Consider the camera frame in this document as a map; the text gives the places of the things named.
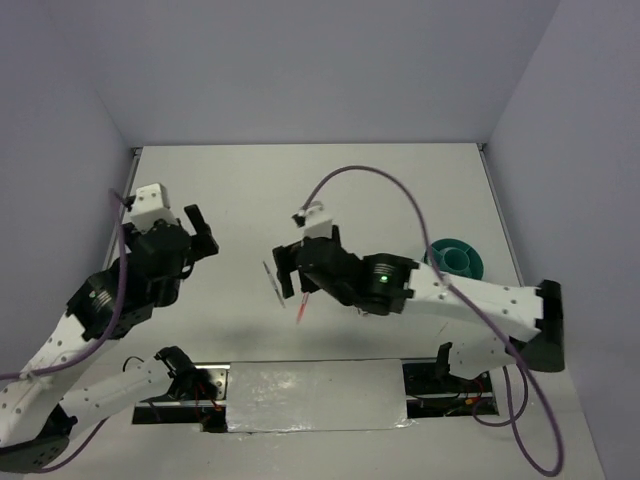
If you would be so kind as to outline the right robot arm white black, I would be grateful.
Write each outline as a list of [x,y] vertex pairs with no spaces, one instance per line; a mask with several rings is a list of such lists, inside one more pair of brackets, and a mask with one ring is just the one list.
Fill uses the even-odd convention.
[[565,368],[562,291],[555,281],[510,287],[456,275],[439,278],[424,263],[389,253],[359,258],[326,237],[277,246],[272,255],[284,298],[293,296],[291,276],[298,274],[303,293],[322,290],[370,315],[432,315],[476,325],[490,318],[493,327],[478,340],[439,345],[435,380],[446,391],[518,360],[535,372]]

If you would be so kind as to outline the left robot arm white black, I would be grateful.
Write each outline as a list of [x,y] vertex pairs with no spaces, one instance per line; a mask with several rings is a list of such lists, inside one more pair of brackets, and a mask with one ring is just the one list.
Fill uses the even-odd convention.
[[71,441],[85,430],[96,432],[137,402],[217,397],[214,379],[177,346],[93,385],[76,385],[100,355],[149,320],[154,309],[177,301],[196,262],[218,253],[198,206],[184,211],[193,234],[158,212],[149,229],[134,222],[120,226],[124,260],[87,278],[26,369],[2,388],[2,471],[48,473],[62,467],[59,457]]

